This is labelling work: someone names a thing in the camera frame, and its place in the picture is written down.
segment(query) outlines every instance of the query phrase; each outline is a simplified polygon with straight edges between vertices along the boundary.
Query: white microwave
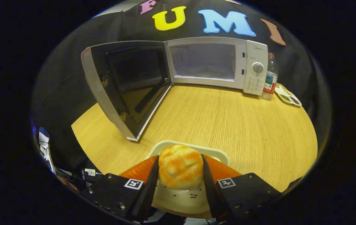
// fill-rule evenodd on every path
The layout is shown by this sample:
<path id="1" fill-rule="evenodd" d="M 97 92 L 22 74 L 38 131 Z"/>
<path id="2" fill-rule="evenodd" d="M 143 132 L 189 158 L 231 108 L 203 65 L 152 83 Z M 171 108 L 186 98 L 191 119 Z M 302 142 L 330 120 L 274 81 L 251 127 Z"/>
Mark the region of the white microwave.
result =
<path id="1" fill-rule="evenodd" d="M 81 54 L 86 81 L 109 120 L 138 141 L 173 83 L 242 89 L 261 95 L 267 45 L 228 37 L 165 42 L 121 41 L 87 47 Z"/>

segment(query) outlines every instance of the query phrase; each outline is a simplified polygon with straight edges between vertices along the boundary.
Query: white plate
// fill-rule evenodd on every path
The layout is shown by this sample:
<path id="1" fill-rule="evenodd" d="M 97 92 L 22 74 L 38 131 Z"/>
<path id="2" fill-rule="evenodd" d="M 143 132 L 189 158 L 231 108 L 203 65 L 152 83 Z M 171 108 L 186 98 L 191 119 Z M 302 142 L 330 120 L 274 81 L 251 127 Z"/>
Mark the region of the white plate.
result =
<path id="1" fill-rule="evenodd" d="M 190 148 L 193 148 L 200 152 L 200 154 L 205 154 L 216 160 L 222 162 L 223 164 L 229 166 L 228 156 L 217 149 L 204 148 L 196 145 L 185 144 L 175 141 L 162 141 L 154 146 L 147 158 L 154 155 L 159 155 L 161 150 L 171 146 L 173 144 L 184 144 Z M 208 205 L 206 191 L 204 188 L 204 182 L 202 181 L 196 190 L 176 190 L 172 188 L 167 188 L 157 181 L 157 186 L 154 191 L 152 206 L 159 208 L 161 210 L 171 210 L 186 214 L 204 214 L 210 212 L 210 207 Z"/>
<path id="2" fill-rule="evenodd" d="M 278 97 L 279 97 L 283 102 L 285 102 L 286 104 L 293 104 L 293 105 L 296 105 L 296 106 L 302 106 L 302 103 L 299 101 L 299 99 L 298 99 L 292 92 L 283 89 L 281 85 L 279 86 L 279 88 L 275 88 L 275 92 L 277 93 Z M 286 97 L 288 97 L 288 98 L 289 98 L 289 101 L 285 100 L 285 99 L 281 96 L 281 94 L 284 95 L 284 96 L 286 96 Z M 299 104 L 296 104 L 296 103 L 292 100 L 291 97 L 293 97 L 296 101 L 298 101 Z"/>

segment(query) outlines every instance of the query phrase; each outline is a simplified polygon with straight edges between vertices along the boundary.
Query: bread bun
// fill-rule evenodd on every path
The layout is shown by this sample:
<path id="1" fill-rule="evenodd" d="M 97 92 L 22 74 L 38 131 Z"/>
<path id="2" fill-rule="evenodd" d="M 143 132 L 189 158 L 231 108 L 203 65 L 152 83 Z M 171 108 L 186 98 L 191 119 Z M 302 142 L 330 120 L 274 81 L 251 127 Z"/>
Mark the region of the bread bun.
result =
<path id="1" fill-rule="evenodd" d="M 202 155 L 183 144 L 174 144 L 160 152 L 158 178 L 169 188 L 192 190 L 203 180 Z"/>

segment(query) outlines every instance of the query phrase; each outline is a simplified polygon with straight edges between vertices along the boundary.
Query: wooden table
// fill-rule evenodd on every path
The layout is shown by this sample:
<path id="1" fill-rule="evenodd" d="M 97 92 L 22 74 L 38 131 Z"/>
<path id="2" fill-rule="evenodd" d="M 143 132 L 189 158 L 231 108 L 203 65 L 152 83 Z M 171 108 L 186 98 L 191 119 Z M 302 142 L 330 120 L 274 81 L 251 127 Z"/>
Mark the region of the wooden table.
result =
<path id="1" fill-rule="evenodd" d="M 102 173 L 120 174 L 143 161 L 154 145 L 171 140 L 219 149 L 231 168 L 256 173 L 282 192 L 317 157 L 314 127 L 302 107 L 285 104 L 277 94 L 266 101 L 231 88 L 175 84 L 139 142 L 125 139 L 99 104 L 72 129 Z"/>

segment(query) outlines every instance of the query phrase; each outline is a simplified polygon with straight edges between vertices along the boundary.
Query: letter m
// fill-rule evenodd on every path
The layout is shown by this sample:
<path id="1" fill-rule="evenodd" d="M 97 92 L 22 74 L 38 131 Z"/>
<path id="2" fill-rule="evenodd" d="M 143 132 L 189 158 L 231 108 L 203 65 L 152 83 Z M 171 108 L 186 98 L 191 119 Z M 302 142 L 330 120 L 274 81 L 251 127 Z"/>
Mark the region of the letter m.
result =
<path id="1" fill-rule="evenodd" d="M 250 28 L 245 19 L 246 15 L 243 13 L 230 11 L 227 17 L 223 17 L 218 12 L 211 9 L 199 10 L 198 13 L 204 16 L 206 28 L 204 28 L 203 31 L 205 33 L 218 33 L 220 29 L 216 27 L 216 24 L 218 24 L 225 32 L 229 32 L 232 25 L 235 24 L 235 33 L 248 36 L 256 35 Z"/>

